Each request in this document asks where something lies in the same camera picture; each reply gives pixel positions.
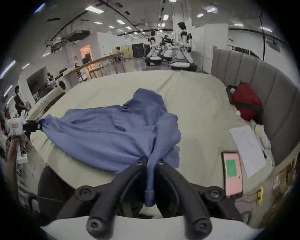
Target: mattress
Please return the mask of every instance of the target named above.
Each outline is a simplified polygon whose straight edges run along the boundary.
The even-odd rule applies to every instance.
[[[214,76],[170,70],[108,75],[76,85],[44,116],[62,117],[68,109],[123,105],[138,88],[160,94],[168,112],[178,116],[181,141],[177,170],[191,183],[223,188],[221,152],[237,151],[229,129],[247,123],[237,119],[225,85]],[[115,177],[113,172],[90,167],[69,157],[41,131],[32,133],[31,140],[44,162],[73,188],[102,185]],[[246,177],[241,161],[244,193],[255,189],[270,176],[272,154],[265,152],[266,166],[250,178]]]
[[[63,92],[64,91],[60,87],[54,88],[46,96],[42,97],[33,105],[33,107],[29,110],[26,119],[35,120],[36,117],[43,111],[43,109]]]

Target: gray upholstered headboard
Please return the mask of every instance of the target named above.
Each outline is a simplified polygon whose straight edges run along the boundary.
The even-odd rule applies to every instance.
[[[300,141],[300,90],[281,71],[259,58],[215,49],[211,75],[225,85],[249,83],[262,102],[262,123],[276,165]]]

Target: blue cloth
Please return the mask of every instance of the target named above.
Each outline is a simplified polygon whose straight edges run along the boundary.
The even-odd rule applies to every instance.
[[[147,156],[146,206],[154,204],[157,162],[179,167],[177,116],[150,90],[138,89],[123,106],[70,109],[62,118],[48,115],[39,123],[55,146],[93,167],[121,172]]]

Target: red bag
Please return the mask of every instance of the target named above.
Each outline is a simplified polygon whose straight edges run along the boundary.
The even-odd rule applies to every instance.
[[[234,91],[232,100],[237,110],[241,112],[241,117],[246,121],[257,117],[262,111],[262,103],[248,83],[242,83]]]

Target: green square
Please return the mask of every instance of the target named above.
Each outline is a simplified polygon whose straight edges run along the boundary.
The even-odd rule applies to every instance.
[[[236,161],[235,160],[226,160],[226,167],[227,167],[227,177],[232,178],[236,177]]]

